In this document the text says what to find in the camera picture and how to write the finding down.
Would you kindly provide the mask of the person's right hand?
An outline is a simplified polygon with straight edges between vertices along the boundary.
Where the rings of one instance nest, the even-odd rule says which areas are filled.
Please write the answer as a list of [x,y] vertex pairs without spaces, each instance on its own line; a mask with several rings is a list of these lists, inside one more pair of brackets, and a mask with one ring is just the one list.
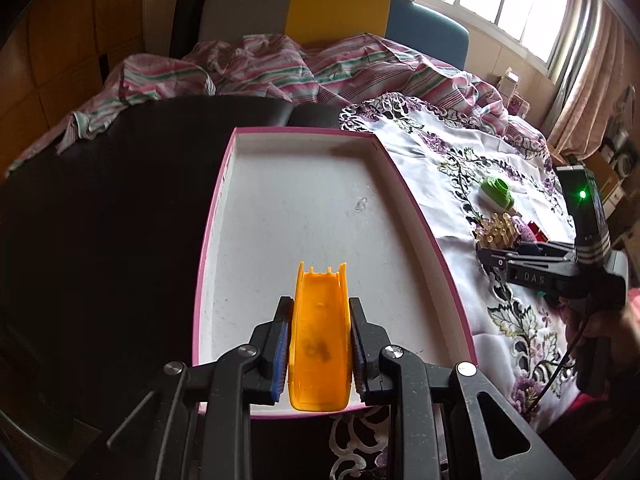
[[562,303],[565,338],[574,348],[577,387],[592,398],[621,396],[639,381],[639,289],[628,292],[620,310],[593,313],[584,330],[582,316]]

